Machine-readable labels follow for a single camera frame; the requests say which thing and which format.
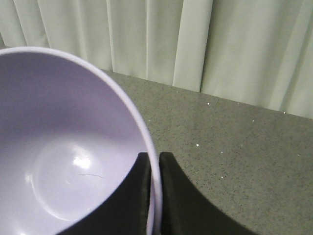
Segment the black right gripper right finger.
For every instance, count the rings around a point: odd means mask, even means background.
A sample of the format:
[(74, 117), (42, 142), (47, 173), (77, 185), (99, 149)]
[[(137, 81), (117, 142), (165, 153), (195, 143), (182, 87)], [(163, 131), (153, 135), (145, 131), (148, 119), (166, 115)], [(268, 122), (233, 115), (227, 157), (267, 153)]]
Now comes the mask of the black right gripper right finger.
[(181, 169), (173, 153), (162, 152), (163, 235), (253, 235), (207, 200)]

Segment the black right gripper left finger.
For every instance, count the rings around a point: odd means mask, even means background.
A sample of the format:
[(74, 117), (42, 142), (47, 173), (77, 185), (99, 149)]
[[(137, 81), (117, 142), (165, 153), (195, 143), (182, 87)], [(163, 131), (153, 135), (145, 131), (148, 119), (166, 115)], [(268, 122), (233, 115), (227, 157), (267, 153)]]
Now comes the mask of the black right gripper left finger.
[(150, 205), (151, 166), (139, 153), (130, 172), (113, 194), (61, 235), (145, 235)]

